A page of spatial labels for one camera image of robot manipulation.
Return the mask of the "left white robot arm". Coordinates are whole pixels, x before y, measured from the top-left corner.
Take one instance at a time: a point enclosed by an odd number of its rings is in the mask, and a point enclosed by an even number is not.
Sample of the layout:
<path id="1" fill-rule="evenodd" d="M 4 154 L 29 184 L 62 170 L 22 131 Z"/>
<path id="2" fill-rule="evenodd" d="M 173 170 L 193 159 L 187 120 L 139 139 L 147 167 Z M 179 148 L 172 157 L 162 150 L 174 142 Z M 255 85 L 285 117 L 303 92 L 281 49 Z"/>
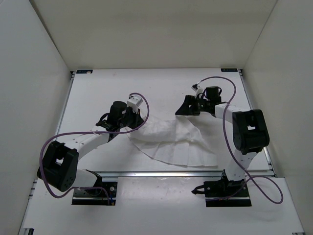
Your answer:
<path id="1" fill-rule="evenodd" d="M 140 115 L 142 102 L 137 95 L 130 96 L 127 102 L 115 101 L 109 113 L 102 115 L 90 131 L 76 134 L 67 142 L 52 141 L 41 157 L 37 176 L 60 192 L 81 188 L 92 195 L 99 194 L 104 187 L 100 175 L 79 170 L 78 162 L 97 147 L 112 141 L 121 129 L 139 129 L 145 122 Z"/>

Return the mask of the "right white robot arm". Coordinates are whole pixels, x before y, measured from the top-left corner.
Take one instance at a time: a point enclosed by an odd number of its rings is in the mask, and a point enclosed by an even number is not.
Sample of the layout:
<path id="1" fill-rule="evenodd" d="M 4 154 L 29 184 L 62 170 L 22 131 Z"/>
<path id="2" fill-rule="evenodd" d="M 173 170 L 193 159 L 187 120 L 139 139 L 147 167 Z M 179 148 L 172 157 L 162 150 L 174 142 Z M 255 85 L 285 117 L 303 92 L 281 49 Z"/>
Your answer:
<path id="1" fill-rule="evenodd" d="M 231 196 L 236 183 L 245 180 L 246 170 L 253 158 L 269 144 L 269 134 L 263 112 L 260 109 L 244 110 L 222 101 L 222 89 L 218 86 L 200 88 L 194 85 L 195 95 L 186 95 L 183 104 L 176 111 L 177 116 L 198 116 L 202 112 L 232 124 L 233 160 L 223 171 L 225 178 L 219 184 L 221 194 Z"/>

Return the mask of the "white pleated skirt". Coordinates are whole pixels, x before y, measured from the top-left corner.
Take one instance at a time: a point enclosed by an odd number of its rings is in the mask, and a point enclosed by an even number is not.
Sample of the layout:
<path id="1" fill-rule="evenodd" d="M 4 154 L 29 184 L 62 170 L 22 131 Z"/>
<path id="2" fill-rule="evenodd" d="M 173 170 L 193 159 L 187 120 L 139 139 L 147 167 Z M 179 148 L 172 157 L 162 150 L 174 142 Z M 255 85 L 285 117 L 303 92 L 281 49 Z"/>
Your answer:
<path id="1" fill-rule="evenodd" d="M 183 167 L 216 167 L 218 160 L 198 127 L 186 117 L 161 120 L 149 116 L 138 130 L 129 133 L 129 140 L 149 158 Z"/>

